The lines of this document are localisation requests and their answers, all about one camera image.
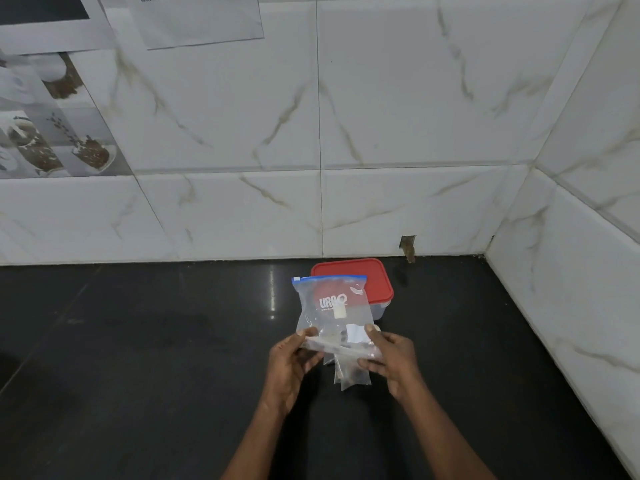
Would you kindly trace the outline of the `person's left hand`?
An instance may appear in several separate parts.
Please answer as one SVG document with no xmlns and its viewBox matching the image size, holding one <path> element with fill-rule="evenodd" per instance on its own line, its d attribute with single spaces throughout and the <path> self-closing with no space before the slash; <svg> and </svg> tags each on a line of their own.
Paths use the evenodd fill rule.
<svg viewBox="0 0 640 480">
<path fill-rule="evenodd" d="M 296 403 L 306 374 L 323 357 L 322 352 L 295 348 L 295 333 L 278 342 L 269 352 L 260 403 L 284 419 Z"/>
</svg>

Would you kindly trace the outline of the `white paper sheet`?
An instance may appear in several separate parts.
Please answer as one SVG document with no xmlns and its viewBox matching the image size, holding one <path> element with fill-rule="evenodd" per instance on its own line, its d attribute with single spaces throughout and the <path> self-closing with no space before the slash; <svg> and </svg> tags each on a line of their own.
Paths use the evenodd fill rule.
<svg viewBox="0 0 640 480">
<path fill-rule="evenodd" d="M 262 39 L 258 0 L 127 0 L 150 50 Z"/>
</svg>

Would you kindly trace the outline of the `red lid plastic container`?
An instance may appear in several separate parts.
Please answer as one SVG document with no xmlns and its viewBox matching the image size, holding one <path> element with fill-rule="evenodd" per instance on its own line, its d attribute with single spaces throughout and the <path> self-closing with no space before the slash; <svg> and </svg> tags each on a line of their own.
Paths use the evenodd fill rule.
<svg viewBox="0 0 640 480">
<path fill-rule="evenodd" d="M 311 268 L 311 276 L 365 275 L 365 292 L 369 300 L 372 318 L 379 321 L 394 297 L 394 290 L 382 261 L 377 258 L 352 258 L 325 261 Z"/>
</svg>

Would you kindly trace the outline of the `person's left forearm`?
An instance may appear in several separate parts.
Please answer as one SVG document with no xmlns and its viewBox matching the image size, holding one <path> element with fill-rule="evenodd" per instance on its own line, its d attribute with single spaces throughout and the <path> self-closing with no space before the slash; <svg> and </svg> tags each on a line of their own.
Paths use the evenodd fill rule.
<svg viewBox="0 0 640 480">
<path fill-rule="evenodd" d="M 307 419 L 288 396 L 264 391 L 253 418 L 220 480 L 285 480 L 295 477 L 305 449 Z"/>
</svg>

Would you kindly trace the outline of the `small clear plastic bags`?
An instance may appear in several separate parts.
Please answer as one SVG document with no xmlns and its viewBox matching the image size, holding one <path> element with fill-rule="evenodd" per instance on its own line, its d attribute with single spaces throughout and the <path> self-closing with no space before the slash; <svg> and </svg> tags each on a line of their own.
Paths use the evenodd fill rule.
<svg viewBox="0 0 640 480">
<path fill-rule="evenodd" d="M 333 383 L 340 385 L 341 391 L 356 385 L 371 385 L 369 372 L 358 364 L 359 359 L 368 358 L 372 358 L 371 350 L 361 345 L 329 347 L 324 350 L 324 364 L 334 364 Z"/>
</svg>

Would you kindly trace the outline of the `clear zip bag blue seal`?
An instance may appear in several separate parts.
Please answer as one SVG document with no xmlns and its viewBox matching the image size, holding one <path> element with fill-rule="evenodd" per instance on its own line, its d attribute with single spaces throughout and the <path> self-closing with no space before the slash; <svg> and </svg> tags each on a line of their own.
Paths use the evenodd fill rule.
<svg viewBox="0 0 640 480">
<path fill-rule="evenodd" d="M 374 323 L 365 275 L 294 277 L 291 282 L 301 302 L 296 329 L 317 329 L 304 348 L 324 353 L 326 363 L 382 357 L 365 330 Z"/>
</svg>

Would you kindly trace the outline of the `person's right forearm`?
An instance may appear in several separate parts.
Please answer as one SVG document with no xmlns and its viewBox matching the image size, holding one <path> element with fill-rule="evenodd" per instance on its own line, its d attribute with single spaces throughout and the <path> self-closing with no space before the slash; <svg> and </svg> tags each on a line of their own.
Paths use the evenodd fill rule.
<svg viewBox="0 0 640 480">
<path fill-rule="evenodd" d="M 497 480 L 420 376 L 388 377 L 387 382 L 414 429 L 435 480 Z"/>
</svg>

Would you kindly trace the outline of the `food picture poster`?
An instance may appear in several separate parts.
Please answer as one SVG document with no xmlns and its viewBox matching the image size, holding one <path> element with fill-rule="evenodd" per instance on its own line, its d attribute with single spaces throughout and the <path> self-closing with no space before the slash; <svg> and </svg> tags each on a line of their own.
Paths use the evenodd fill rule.
<svg viewBox="0 0 640 480">
<path fill-rule="evenodd" d="M 132 176 L 67 52 L 0 51 L 0 179 Z"/>
</svg>

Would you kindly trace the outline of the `dark picture poster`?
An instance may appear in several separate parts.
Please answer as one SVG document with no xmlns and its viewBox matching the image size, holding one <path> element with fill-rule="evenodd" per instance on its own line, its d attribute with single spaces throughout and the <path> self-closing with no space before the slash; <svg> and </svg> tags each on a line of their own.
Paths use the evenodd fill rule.
<svg viewBox="0 0 640 480">
<path fill-rule="evenodd" d="M 6 55 L 114 48 L 100 0 L 0 0 L 0 51 Z"/>
</svg>

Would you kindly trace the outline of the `person's right hand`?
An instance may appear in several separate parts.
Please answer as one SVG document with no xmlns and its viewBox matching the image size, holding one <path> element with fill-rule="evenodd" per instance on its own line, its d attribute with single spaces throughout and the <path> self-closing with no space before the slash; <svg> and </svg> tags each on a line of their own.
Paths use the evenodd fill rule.
<svg viewBox="0 0 640 480">
<path fill-rule="evenodd" d="M 417 357 L 411 339 L 388 331 L 381 331 L 387 339 L 386 351 L 374 359 L 358 360 L 359 366 L 387 379 L 391 395 L 402 403 L 411 389 L 422 383 Z"/>
</svg>

